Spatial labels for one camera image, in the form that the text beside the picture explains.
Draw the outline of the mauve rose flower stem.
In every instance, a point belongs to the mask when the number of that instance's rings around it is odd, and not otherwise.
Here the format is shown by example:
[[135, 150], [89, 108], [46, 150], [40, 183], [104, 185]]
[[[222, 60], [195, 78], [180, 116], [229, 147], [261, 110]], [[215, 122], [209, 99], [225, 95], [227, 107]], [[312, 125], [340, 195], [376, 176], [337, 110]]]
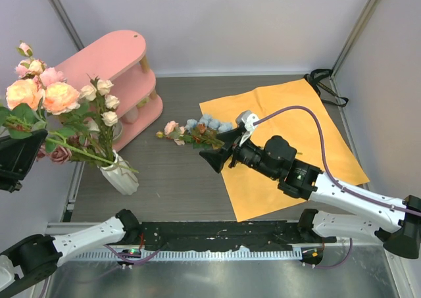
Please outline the mauve rose flower stem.
[[[95, 163], [95, 159], [72, 151], [67, 147], [61, 145], [56, 145], [55, 149], [48, 153], [45, 146], [49, 142], [45, 142], [39, 148], [39, 151], [36, 156], [36, 160], [39, 161], [42, 158], [49, 158], [52, 162], [57, 164], [64, 164], [65, 162], [92, 162]], [[98, 145], [98, 141], [94, 137], [84, 137], [83, 135], [76, 134], [75, 136], [70, 136], [67, 139], [67, 144], [73, 146], [79, 150], [87, 151], [90, 154], [96, 155], [99, 151], [95, 145]]]

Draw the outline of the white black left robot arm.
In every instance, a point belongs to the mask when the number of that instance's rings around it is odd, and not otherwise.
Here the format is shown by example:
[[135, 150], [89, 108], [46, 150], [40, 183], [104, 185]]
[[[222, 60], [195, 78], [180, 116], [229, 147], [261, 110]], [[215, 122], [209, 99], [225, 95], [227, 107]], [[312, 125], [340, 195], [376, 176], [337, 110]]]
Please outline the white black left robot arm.
[[[47, 130], [30, 132], [22, 139], [1, 137], [1, 190], [12, 193], [22, 187]], [[122, 209], [110, 219], [73, 234], [34, 234], [1, 252], [1, 296], [13, 297], [47, 279], [74, 257], [111, 243], [134, 244], [140, 236], [135, 215]]]

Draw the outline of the pink rose flower stem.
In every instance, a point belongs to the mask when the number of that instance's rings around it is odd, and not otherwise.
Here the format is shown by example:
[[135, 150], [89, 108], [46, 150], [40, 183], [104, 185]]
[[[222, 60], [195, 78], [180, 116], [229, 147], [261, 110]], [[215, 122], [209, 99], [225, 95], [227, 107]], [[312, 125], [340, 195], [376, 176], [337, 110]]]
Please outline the pink rose flower stem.
[[42, 60], [34, 58], [33, 49], [28, 44], [21, 42], [17, 50], [24, 56], [24, 60], [20, 61], [15, 68], [18, 80], [40, 77], [45, 86], [55, 82], [67, 83], [61, 71], [48, 67]]

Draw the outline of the large peach peony stem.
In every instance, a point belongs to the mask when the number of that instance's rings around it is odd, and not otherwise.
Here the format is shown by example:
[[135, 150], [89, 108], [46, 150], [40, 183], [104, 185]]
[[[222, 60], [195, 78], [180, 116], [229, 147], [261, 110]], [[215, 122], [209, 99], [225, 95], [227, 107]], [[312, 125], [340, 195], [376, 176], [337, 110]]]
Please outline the large peach peony stem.
[[48, 153], [56, 145], [67, 147], [95, 159], [94, 166], [105, 167], [102, 155], [93, 155], [67, 144], [70, 136], [89, 137], [86, 124], [87, 107], [80, 104], [80, 90], [68, 83], [43, 85], [40, 77], [21, 79], [7, 88], [7, 105], [1, 107], [1, 128], [15, 139], [22, 139], [36, 130], [47, 130]]

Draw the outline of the peach rose flower stem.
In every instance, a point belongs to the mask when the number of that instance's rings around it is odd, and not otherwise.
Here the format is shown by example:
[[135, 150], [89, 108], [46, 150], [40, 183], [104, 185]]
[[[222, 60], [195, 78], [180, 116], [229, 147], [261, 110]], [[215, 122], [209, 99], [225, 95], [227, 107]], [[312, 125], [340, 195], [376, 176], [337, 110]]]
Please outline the peach rose flower stem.
[[89, 76], [89, 83], [81, 88], [79, 98], [80, 104], [87, 107], [85, 121], [89, 130], [89, 142], [94, 152], [107, 160], [101, 163], [104, 166], [114, 162], [112, 143], [120, 100], [111, 94], [113, 86], [110, 80]]

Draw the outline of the orange yellow wrapping paper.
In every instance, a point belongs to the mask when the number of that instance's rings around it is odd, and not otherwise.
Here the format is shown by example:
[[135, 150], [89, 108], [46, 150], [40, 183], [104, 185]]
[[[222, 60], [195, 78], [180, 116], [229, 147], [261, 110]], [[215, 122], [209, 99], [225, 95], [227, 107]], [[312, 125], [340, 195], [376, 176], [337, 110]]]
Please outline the orange yellow wrapping paper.
[[306, 201], [324, 174], [331, 174], [335, 184], [368, 182], [306, 80], [258, 87], [200, 108], [221, 122], [235, 122], [245, 111], [252, 114], [251, 136], [240, 127], [223, 135], [226, 144], [220, 150], [201, 151], [222, 174], [238, 221]]

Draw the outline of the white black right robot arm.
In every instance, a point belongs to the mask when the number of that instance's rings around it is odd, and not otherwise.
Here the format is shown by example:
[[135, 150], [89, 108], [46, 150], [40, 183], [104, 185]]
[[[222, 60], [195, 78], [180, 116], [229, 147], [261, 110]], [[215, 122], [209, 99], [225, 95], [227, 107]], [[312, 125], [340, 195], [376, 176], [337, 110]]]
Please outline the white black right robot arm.
[[373, 193], [335, 179], [327, 171], [296, 159], [297, 151], [280, 136], [271, 137], [264, 147], [250, 139], [242, 140], [245, 129], [236, 128], [220, 134], [219, 149], [200, 151], [215, 172], [226, 161], [230, 167], [244, 164], [278, 183], [278, 189], [294, 199], [304, 199], [334, 206], [347, 214], [333, 215], [305, 210], [297, 225], [297, 234], [306, 242], [317, 237], [373, 237], [394, 255], [417, 259], [420, 254], [420, 198], [404, 199]]

